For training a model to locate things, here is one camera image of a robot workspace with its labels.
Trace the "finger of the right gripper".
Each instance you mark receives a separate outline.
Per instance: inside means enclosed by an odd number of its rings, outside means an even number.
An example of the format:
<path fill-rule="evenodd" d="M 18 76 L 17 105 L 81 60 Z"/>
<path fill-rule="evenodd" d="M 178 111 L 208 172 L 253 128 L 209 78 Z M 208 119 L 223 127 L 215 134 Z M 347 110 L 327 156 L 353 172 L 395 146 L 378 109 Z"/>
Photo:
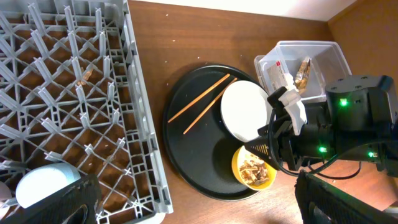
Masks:
<path fill-rule="evenodd" d="M 274 169 L 279 169 L 277 161 L 271 156 L 269 142 L 266 138 L 257 138 L 253 139 L 252 141 L 245 142 L 244 147 L 251 154 L 254 154 L 258 158 L 262 159 Z"/>

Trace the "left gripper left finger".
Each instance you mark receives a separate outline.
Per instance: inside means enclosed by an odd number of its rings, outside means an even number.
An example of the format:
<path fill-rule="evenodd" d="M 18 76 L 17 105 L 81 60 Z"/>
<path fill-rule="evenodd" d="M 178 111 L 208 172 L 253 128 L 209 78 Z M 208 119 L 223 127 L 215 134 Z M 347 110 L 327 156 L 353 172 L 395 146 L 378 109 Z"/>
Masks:
<path fill-rule="evenodd" d="M 7 217 L 2 223 L 95 223 L 100 200 L 98 178 L 90 174 Z"/>

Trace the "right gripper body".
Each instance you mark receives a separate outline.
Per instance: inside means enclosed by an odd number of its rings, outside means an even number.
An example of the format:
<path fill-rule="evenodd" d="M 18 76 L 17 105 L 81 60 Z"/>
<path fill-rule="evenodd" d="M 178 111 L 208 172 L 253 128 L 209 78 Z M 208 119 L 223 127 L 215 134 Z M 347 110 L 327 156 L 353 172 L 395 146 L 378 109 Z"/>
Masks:
<path fill-rule="evenodd" d="M 299 136 L 294 134 L 292 120 L 279 98 L 287 91 L 280 87 L 267 101 L 273 115 L 269 124 L 258 129 L 259 138 L 266 138 L 273 159 L 279 169 L 298 171 L 311 161 L 329 161 L 335 158 L 335 137 L 330 121 L 330 112 L 326 101 L 304 103 L 307 123 L 303 125 Z"/>

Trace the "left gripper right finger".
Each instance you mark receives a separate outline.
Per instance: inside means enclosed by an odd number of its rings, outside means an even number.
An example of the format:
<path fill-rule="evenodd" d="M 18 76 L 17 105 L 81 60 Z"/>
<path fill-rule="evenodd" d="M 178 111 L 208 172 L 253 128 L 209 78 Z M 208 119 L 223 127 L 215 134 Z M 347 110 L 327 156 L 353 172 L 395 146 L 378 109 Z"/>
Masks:
<path fill-rule="evenodd" d="M 295 197 L 304 223 L 397 223 L 396 217 L 305 171 L 298 175 Z"/>

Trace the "brown food scraps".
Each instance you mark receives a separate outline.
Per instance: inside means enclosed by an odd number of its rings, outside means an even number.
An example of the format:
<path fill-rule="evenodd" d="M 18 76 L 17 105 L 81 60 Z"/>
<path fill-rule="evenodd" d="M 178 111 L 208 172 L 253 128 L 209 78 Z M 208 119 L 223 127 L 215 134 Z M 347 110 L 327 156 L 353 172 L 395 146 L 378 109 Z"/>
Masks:
<path fill-rule="evenodd" d="M 243 182 L 251 186 L 260 186 L 269 180 L 265 162 L 254 154 L 245 154 L 239 166 Z"/>

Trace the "yellow bowl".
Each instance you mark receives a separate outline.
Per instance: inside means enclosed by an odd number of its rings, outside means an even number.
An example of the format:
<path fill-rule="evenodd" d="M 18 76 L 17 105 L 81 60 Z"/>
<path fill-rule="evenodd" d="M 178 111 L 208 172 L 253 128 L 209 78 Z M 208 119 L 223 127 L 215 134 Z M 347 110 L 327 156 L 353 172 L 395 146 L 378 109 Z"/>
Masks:
<path fill-rule="evenodd" d="M 268 176 L 269 176 L 269 180 L 267 182 L 261 184 L 260 186 L 251 186 L 251 185 L 247 185 L 243 182 L 243 179 L 239 174 L 239 166 L 241 165 L 245 154 L 251 154 L 251 153 L 249 151 L 247 151 L 244 146 L 241 146 L 233 155 L 231 167 L 232 167 L 233 174 L 234 174 L 235 178 L 240 183 L 242 183 L 243 185 L 245 185 L 246 187 L 248 187 L 251 190 L 262 191 L 262 190 L 265 190 L 266 188 L 269 188 L 274 183 L 274 181 L 276 179 L 277 171 L 273 167 L 268 165 L 267 163 L 265 163 L 266 168 L 268 170 Z"/>

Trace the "grey round plate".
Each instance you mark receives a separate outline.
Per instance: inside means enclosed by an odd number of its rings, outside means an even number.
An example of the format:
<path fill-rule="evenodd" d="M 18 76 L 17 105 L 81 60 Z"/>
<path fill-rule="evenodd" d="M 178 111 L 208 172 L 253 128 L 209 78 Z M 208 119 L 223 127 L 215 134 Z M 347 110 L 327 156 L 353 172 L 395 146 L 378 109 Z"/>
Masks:
<path fill-rule="evenodd" d="M 267 98 L 263 88 L 246 80 L 227 87 L 221 99 L 221 117 L 236 139 L 242 142 L 257 139 L 258 129 L 269 124 L 272 107 Z"/>

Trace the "blue plastic cup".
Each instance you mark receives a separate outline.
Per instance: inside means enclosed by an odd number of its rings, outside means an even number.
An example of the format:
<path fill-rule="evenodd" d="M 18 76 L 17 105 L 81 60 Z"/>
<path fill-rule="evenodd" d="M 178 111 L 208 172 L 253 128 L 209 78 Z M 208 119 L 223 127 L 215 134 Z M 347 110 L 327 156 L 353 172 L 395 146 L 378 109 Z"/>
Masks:
<path fill-rule="evenodd" d="M 27 208 L 80 179 L 78 170 L 66 163 L 49 164 L 28 172 L 16 188 L 16 200 Z"/>

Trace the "brown gold snack wrapper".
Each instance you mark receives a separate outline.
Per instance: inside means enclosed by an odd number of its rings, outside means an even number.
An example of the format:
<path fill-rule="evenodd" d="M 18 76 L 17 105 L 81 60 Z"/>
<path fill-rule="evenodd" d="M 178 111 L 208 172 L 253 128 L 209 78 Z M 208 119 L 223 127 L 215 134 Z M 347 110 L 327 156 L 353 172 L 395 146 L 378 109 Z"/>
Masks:
<path fill-rule="evenodd" d="M 300 64 L 299 70 L 295 76 L 294 85 L 300 94 L 304 93 L 308 84 L 310 75 L 310 57 L 305 57 Z"/>

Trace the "wooden chopstick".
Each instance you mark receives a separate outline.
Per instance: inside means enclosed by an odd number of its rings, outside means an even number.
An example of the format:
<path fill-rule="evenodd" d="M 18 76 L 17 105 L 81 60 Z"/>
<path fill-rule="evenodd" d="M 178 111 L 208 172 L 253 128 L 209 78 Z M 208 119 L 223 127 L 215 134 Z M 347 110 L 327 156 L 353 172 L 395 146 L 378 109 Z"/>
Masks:
<path fill-rule="evenodd" d="M 211 92 L 213 89 L 215 89 L 218 85 L 220 85 L 222 82 L 224 82 L 227 78 L 230 77 L 230 74 L 227 73 L 225 76 L 220 78 L 217 82 L 212 84 L 209 88 L 207 88 L 204 92 L 202 92 L 200 95 L 198 95 L 194 100 L 192 100 L 189 104 L 187 104 L 185 107 L 183 107 L 179 112 L 177 112 L 175 115 L 173 115 L 167 122 L 171 123 L 175 118 L 180 116 L 183 112 L 188 110 L 191 106 L 193 106 L 196 102 L 198 102 L 200 99 L 202 99 L 205 95 L 207 95 L 209 92 Z"/>
<path fill-rule="evenodd" d="M 205 113 L 222 97 L 227 87 L 236 82 L 238 78 L 234 78 L 207 106 L 206 108 L 192 121 L 192 123 L 186 128 L 183 134 L 187 134 L 188 131 L 205 115 Z"/>

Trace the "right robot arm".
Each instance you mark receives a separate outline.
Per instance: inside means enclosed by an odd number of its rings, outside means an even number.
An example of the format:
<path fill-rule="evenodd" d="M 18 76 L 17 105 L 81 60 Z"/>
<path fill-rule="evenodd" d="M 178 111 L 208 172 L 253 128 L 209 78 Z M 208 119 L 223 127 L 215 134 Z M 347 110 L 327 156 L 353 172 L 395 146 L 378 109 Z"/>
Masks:
<path fill-rule="evenodd" d="M 278 88 L 267 101 L 269 123 L 247 151 L 275 170 L 298 176 L 301 167 L 321 162 L 322 175 L 337 160 L 371 162 L 397 177 L 397 95 L 386 75 L 353 75 L 325 87 L 326 100 L 303 103 L 297 90 Z"/>

